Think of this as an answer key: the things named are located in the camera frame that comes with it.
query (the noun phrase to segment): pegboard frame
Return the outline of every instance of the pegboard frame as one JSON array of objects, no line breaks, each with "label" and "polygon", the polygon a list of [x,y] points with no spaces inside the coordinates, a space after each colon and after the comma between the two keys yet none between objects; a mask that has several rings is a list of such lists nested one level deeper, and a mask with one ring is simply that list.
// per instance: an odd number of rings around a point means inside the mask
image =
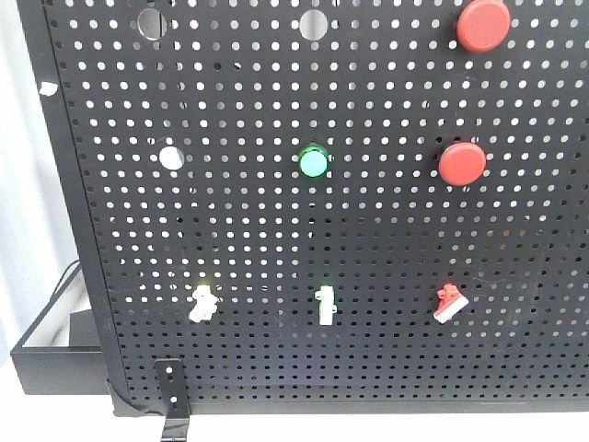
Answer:
[{"label": "pegboard frame", "polygon": [[[47,18],[41,4],[19,0],[19,9],[25,28],[29,50],[33,54],[31,61],[38,83],[51,81],[61,84],[56,68],[51,34]],[[88,199],[80,173],[80,164],[75,154],[75,142],[62,90],[53,97],[41,99],[45,118],[60,178],[64,188],[66,204],[71,217],[76,244],[85,270],[88,292],[98,325],[101,345],[107,360],[109,381],[122,397],[126,397],[127,383],[121,363],[121,351],[116,338],[113,317],[110,315],[109,293],[101,269],[98,244],[88,212]],[[355,401],[355,402],[249,402],[248,407],[238,403],[215,405],[211,403],[194,403],[196,413],[416,413],[416,412],[532,412],[532,411],[586,411],[588,400],[575,401]]]}]

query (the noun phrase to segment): green button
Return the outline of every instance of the green button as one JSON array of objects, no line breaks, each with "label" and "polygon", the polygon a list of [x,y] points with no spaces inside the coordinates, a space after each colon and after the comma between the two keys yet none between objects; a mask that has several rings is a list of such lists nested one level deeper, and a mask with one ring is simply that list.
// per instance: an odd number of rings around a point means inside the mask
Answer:
[{"label": "green button", "polygon": [[320,145],[308,145],[298,154],[298,166],[309,178],[322,177],[329,169],[329,152]]}]

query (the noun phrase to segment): large hole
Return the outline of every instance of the large hole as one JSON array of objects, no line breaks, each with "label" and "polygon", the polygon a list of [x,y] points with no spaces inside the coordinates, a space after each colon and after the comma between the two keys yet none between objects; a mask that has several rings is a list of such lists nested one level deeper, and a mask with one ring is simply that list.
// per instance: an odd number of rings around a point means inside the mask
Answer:
[{"label": "large hole", "polygon": [[167,32],[166,18],[157,9],[148,7],[139,14],[137,28],[146,39],[151,41],[159,40]]},{"label": "large hole", "polygon": [[307,40],[321,40],[328,31],[328,18],[318,9],[309,9],[299,21],[301,35]]},{"label": "large hole", "polygon": [[184,153],[169,145],[159,152],[159,162],[168,170],[178,170],[184,166]]}]

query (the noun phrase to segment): white wall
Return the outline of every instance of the white wall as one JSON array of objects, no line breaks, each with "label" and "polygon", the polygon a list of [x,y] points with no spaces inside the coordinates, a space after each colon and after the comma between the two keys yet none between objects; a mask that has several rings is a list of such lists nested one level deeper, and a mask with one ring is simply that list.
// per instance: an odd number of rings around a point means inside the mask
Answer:
[{"label": "white wall", "polygon": [[0,365],[76,251],[16,0],[0,14]]}]

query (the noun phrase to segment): hole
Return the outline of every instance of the hole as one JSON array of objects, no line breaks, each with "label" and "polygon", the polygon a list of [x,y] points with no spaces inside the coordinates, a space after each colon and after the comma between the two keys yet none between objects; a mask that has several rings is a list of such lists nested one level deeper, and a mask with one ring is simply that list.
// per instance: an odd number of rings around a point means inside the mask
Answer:
[{"label": "hole", "polygon": [[309,9],[299,23],[301,35],[307,40],[321,40],[328,31],[328,18],[318,9]]},{"label": "hole", "polygon": [[144,9],[139,13],[137,27],[141,35],[151,41],[161,39],[167,32],[166,18],[161,12],[152,7]]},{"label": "hole", "polygon": [[39,94],[43,97],[52,97],[57,93],[57,89],[59,89],[59,86],[56,83],[42,81],[40,83]]},{"label": "hole", "polygon": [[184,166],[184,153],[169,145],[159,152],[159,162],[168,170],[178,170]]}]

